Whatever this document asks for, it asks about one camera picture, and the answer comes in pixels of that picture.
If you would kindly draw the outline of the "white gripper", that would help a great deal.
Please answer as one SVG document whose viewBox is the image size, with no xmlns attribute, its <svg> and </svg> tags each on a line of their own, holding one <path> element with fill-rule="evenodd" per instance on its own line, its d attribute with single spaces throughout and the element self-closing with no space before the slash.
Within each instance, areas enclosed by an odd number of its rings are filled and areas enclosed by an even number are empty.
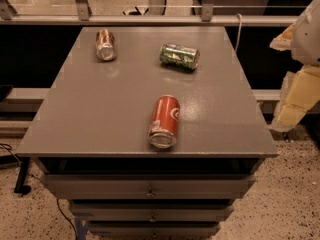
<svg viewBox="0 0 320 240">
<path fill-rule="evenodd" d="M 294 60 L 307 64 L 297 73 L 288 72 L 282 82 L 271 127 L 288 132 L 320 101 L 320 67 L 311 66 L 320 65 L 320 0 L 313 0 L 296 23 L 275 37 L 269 47 L 291 49 Z"/>
</svg>

